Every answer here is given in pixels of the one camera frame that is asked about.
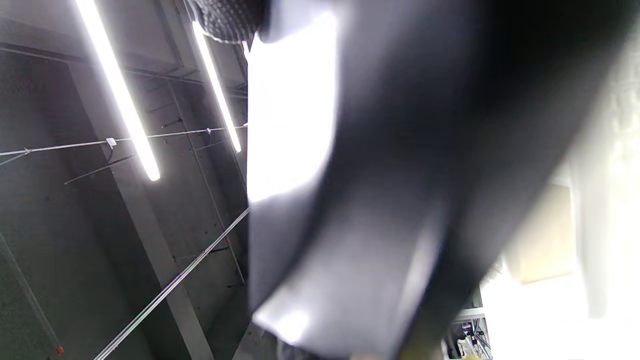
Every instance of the ceiling light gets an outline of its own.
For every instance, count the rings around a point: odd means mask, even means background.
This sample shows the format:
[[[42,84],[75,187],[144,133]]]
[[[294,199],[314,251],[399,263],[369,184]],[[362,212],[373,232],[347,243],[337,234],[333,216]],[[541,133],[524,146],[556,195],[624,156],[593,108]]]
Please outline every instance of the ceiling light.
[[[211,58],[211,52],[209,51],[209,47],[207,46],[204,30],[197,21],[193,22],[193,33],[195,34],[196,43],[198,44],[200,54],[202,54],[204,67],[207,69],[209,79],[211,80],[211,85],[213,85],[213,91],[216,94],[218,107],[220,108],[220,112],[222,113],[222,118],[225,120],[225,126],[227,127],[227,131],[229,132],[231,143],[234,144],[234,149],[236,150],[236,152],[241,152],[242,149],[240,148],[240,140],[238,139],[234,122],[231,119],[231,112],[229,112],[229,107],[227,106],[227,101],[225,100],[225,94],[223,94],[222,92],[222,85],[220,84],[220,79],[218,78],[216,67],[213,65],[213,59]]]
[[[160,178],[156,159],[147,141],[147,135],[140,122],[136,107],[133,105],[127,85],[124,83],[116,56],[109,43],[104,25],[102,25],[98,8],[93,0],[76,0],[76,3],[142,166],[149,179],[156,181]]]

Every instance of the textured black object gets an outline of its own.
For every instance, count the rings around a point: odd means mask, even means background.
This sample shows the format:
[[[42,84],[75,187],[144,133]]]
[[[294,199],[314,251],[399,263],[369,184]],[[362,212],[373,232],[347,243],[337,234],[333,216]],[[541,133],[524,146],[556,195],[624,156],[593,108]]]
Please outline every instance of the textured black object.
[[[192,0],[205,31],[219,42],[251,39],[264,16],[263,0]]]

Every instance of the metal bracket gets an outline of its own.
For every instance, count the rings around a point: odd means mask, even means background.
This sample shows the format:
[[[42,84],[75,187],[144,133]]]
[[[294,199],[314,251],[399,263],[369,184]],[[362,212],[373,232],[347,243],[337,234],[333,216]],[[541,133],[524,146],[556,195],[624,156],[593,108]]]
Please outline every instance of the metal bracket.
[[[107,145],[109,145],[111,150],[113,150],[114,146],[118,145],[118,143],[116,142],[116,140],[114,138],[106,138],[105,140],[107,141]]]

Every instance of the cable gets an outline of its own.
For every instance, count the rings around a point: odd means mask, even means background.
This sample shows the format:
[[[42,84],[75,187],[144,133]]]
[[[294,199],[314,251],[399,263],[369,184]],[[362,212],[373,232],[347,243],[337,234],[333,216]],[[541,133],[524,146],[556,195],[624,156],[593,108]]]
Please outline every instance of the cable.
[[[244,126],[235,126],[236,129],[241,129]],[[193,134],[193,133],[210,133],[211,131],[222,131],[222,130],[226,130],[225,127],[217,127],[215,129],[209,129],[208,127],[206,129],[201,129],[201,130],[191,130],[191,131],[181,131],[179,133],[168,133],[168,134],[158,134],[158,135],[148,135],[147,138],[160,138],[160,137],[164,137],[164,136],[174,136],[174,135],[184,135],[184,134]],[[131,138],[121,138],[121,139],[116,139],[116,142],[121,142],[121,141],[128,141],[131,140]],[[41,147],[41,148],[37,148],[37,149],[23,149],[23,150],[15,150],[15,151],[6,151],[6,152],[0,152],[0,156],[6,156],[6,155],[16,155],[16,154],[28,154],[30,152],[38,152],[38,151],[48,151],[48,150],[58,150],[58,149],[66,149],[69,147],[80,147],[80,146],[89,146],[89,145],[99,145],[102,143],[107,143],[107,140],[103,140],[103,141],[99,141],[99,142],[83,142],[83,143],[72,143],[72,144],[68,144],[68,145],[58,145],[58,146],[49,146],[49,147]]]
[[[138,314],[122,331],[116,336],[93,360],[104,360],[109,354],[118,347],[118,345],[144,320],[150,313],[160,304],[164,298],[166,298],[175,289],[187,275],[196,267],[202,260],[210,253],[213,248],[224,239],[233,228],[242,220],[247,214],[249,209],[246,209],[241,213],[232,223],[227,230],[222,232],[218,239],[211,243],[195,260],[191,262],[176,278],[169,283],[160,293]]]

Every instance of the wire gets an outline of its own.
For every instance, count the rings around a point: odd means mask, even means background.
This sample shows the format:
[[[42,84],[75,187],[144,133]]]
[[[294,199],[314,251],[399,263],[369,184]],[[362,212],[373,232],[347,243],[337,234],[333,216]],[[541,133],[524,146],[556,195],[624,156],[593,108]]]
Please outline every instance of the wire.
[[[235,126],[236,129],[240,129],[243,128],[244,126]],[[184,135],[184,134],[193,134],[193,133],[210,133],[211,131],[222,131],[222,130],[226,130],[225,127],[217,127],[215,129],[201,129],[201,130],[191,130],[191,131],[181,131],[179,133],[168,133],[168,134],[158,134],[158,135],[148,135],[147,138],[161,138],[164,136],[175,136],[175,135]],[[131,140],[131,138],[121,138],[121,139],[116,139],[116,142],[121,142],[121,141],[128,141]],[[102,143],[107,143],[107,140],[103,140],[103,141],[99,141],[99,142],[83,142],[83,143],[71,143],[68,145],[58,145],[58,146],[49,146],[49,147],[40,147],[37,149],[23,149],[23,150],[15,150],[15,151],[6,151],[6,152],[0,152],[0,156],[6,156],[6,155],[17,155],[17,154],[29,154],[31,152],[38,152],[38,151],[48,151],[48,150],[58,150],[58,149],[67,149],[69,147],[80,147],[80,146],[89,146],[89,145],[99,145]]]

